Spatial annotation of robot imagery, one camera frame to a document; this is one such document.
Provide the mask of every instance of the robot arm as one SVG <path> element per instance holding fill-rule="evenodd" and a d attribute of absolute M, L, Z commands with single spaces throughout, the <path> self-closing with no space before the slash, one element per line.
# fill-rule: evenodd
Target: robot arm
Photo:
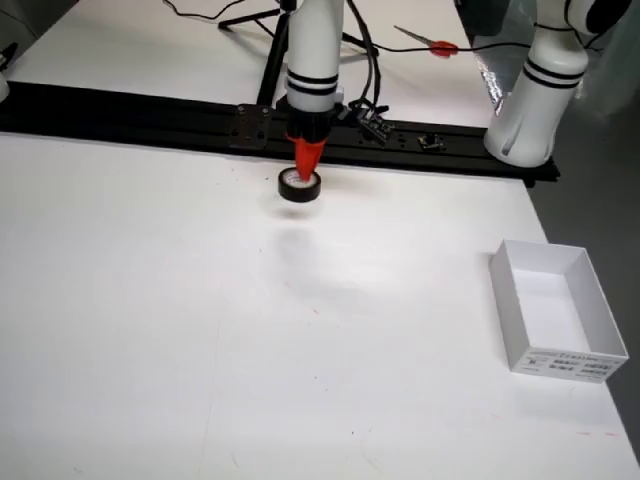
<path fill-rule="evenodd" d="M 338 87 L 345 0 L 304 0 L 289 20 L 287 135 L 307 181 L 329 136 Z"/>
<path fill-rule="evenodd" d="M 4 79 L 2 72 L 9 66 L 9 63 L 16 55 L 18 44 L 12 43 L 4 50 L 0 51 L 0 103 L 9 95 L 9 85 Z"/>
<path fill-rule="evenodd" d="M 574 29 L 589 35 L 604 33 L 630 2 L 538 0 L 529 55 L 485 136 L 485 146 L 494 157 L 519 167 L 537 167 L 549 159 L 560 119 L 589 62 Z"/>

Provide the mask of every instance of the tripod stand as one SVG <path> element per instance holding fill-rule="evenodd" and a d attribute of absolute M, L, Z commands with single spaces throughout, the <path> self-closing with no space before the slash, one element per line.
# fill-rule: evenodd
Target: tripod stand
<path fill-rule="evenodd" d="M 246 15 L 232 20 L 225 20 L 218 24 L 218 28 L 220 30 L 229 31 L 229 27 L 233 25 L 239 25 L 246 22 L 256 22 L 260 25 L 260 20 L 279 16 L 278 25 L 276 26 L 276 31 L 273 36 L 273 42 L 271 43 L 271 49 L 269 50 L 267 64 L 264 68 L 262 82 L 260 83 L 260 91 L 258 92 L 258 100 L 256 101 L 258 105 L 271 105 L 273 103 L 278 77 L 280 76 L 282 62 L 284 61 L 284 54 L 287 53 L 287 49 L 289 48 L 289 17 L 296 11 L 297 6 L 297 0 L 280 0 L 280 8 L 275 8 L 266 12 L 254 13 L 253 15 Z M 367 49 L 362 40 L 359 40 L 348 33 L 342 34 L 342 41 L 364 50 Z M 375 49 L 374 54 L 378 56 L 378 53 L 378 50 Z"/>

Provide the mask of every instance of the red scissors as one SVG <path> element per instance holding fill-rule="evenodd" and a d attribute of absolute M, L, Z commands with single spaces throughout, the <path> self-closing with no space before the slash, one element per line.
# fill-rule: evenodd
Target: red scissors
<path fill-rule="evenodd" d="M 451 55 L 458 54 L 458 46 L 453 43 L 445 42 L 444 40 L 430 40 L 427 37 L 423 37 L 422 35 L 418 35 L 417 33 L 410 32 L 405 28 L 398 27 L 397 25 L 394 26 L 405 35 L 409 35 L 411 38 L 424 43 L 429 48 L 432 48 L 433 50 L 431 50 L 431 53 L 438 57 L 449 58 Z"/>

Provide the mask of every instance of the metal bracket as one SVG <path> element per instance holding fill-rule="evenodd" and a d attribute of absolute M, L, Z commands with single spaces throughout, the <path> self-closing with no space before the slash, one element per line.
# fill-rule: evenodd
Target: metal bracket
<path fill-rule="evenodd" d="M 292 163 L 288 117 L 256 105 L 225 105 L 132 93 L 9 82 L 0 131 L 280 159 Z M 337 122 L 323 164 L 556 181 L 553 161 L 519 168 L 493 158 L 482 128 L 394 120 L 384 146 Z"/>
<path fill-rule="evenodd" d="M 249 150 L 262 150 L 267 145 L 271 109 L 261 105 L 238 105 L 231 120 L 229 146 Z"/>

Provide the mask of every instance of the white box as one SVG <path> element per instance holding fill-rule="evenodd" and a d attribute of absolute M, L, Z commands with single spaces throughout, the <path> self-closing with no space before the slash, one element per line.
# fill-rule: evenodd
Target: white box
<path fill-rule="evenodd" d="M 585 249 L 505 240 L 490 270 L 512 371 L 601 383 L 629 359 Z"/>

